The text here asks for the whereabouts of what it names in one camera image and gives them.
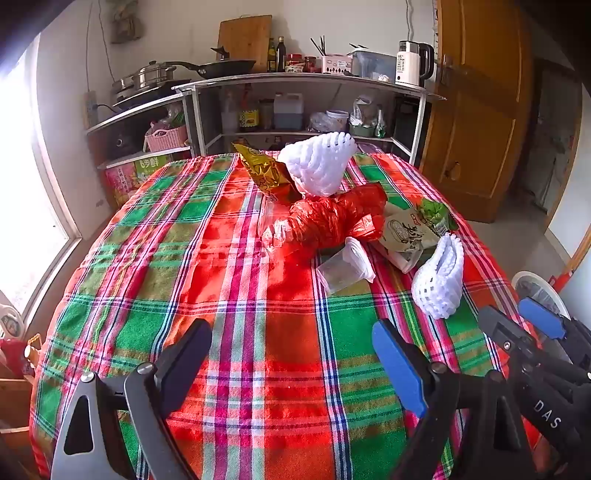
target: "table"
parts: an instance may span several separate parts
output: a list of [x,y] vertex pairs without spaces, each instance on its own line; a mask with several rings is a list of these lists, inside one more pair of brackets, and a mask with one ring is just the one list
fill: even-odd
[[[357,154],[348,189],[379,181],[400,207],[441,196],[411,165]],[[490,252],[457,213],[463,298],[447,321],[414,305],[402,275],[372,248],[373,284],[327,298],[310,263],[270,261],[256,234],[262,193],[238,155],[175,161],[115,215],[66,288],[37,369],[31,431],[47,474],[64,408],[82,372],[129,372],[154,361],[201,317],[213,344],[182,409],[168,419],[197,475],[209,478],[387,478],[417,424],[375,356],[371,327],[402,337],[452,370],[505,370],[476,325],[493,304],[529,330]],[[465,419],[457,414],[436,478],[449,475]],[[147,467],[130,419],[121,427],[139,478]]]

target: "green vegetable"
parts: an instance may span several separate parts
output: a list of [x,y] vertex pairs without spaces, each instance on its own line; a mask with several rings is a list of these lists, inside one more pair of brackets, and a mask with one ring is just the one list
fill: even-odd
[[184,112],[179,112],[174,116],[173,120],[170,122],[170,128],[182,127],[184,124]]
[[431,222],[433,225],[438,225],[445,222],[447,229],[457,230],[459,227],[449,212],[448,208],[441,202],[434,202],[428,199],[422,199],[418,206],[418,211],[421,215]]

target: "wooden cutting board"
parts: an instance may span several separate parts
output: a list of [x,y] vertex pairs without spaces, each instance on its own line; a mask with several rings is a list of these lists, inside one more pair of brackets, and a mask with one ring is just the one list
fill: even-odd
[[220,23],[217,46],[223,46],[235,60],[256,60],[253,73],[267,71],[272,15],[242,17]]

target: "metal shelf frame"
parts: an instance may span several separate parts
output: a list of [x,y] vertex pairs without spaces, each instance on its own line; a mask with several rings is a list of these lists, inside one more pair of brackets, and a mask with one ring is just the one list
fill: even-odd
[[125,110],[124,112],[118,113],[103,122],[96,124],[95,126],[89,128],[86,131],[86,135],[96,132],[98,130],[102,130],[103,128],[109,127],[120,120],[124,120],[125,118],[129,118],[130,116],[137,115],[138,113],[146,112],[151,110],[152,108],[156,108],[159,106],[168,105],[169,103],[174,102],[182,102],[184,97],[189,95],[188,92],[178,92],[173,95],[169,95],[168,97],[160,98],[158,100],[154,100],[152,102],[144,103],[143,105],[138,105],[134,108],[130,108],[129,110]]
[[[199,153],[202,156],[208,155],[209,148],[223,137],[234,134],[224,134],[221,130],[221,120],[212,118],[212,111],[219,110],[219,98],[217,90],[215,95],[211,95],[208,90],[213,87],[222,87],[227,85],[242,85],[245,83],[298,83],[298,82],[331,82],[341,85],[350,85],[359,88],[372,88],[392,92],[398,95],[417,98],[419,100],[417,124],[414,131],[413,144],[410,148],[394,137],[391,138],[365,138],[355,137],[359,140],[390,142],[400,148],[410,158],[410,164],[417,164],[418,145],[425,117],[425,107],[427,102],[445,100],[444,97],[435,93],[428,92],[424,88],[396,85],[387,82],[377,82],[376,80],[363,79],[352,76],[328,75],[324,73],[252,73],[247,75],[238,75],[231,77],[221,77],[212,80],[199,80],[183,85],[178,85],[175,90],[185,95],[190,94],[192,102],[187,97],[183,104],[192,103],[194,112],[194,122],[187,122],[189,128],[189,137],[197,140]],[[208,114],[207,121],[204,121],[203,114]],[[313,132],[281,132],[281,131],[260,131],[260,132],[240,132],[236,135],[315,135]]]
[[183,152],[186,150],[190,150],[191,147],[176,147],[176,148],[169,148],[168,150],[160,150],[157,152],[137,152],[132,153],[131,155],[126,155],[121,158],[116,158],[115,160],[109,160],[104,162],[103,164],[97,167],[98,170],[107,170],[108,168],[119,167],[120,165],[125,165],[126,163],[131,163],[136,160],[142,160],[143,158],[150,158],[150,157],[159,157],[160,155],[170,155],[171,153],[176,152]]

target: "clear plastic cup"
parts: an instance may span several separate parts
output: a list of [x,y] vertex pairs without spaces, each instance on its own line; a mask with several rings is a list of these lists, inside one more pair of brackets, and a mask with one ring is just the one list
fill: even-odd
[[345,247],[316,268],[316,271],[327,295],[343,290],[359,280],[365,279],[373,283],[375,278],[374,268],[363,246],[350,236],[345,239]]

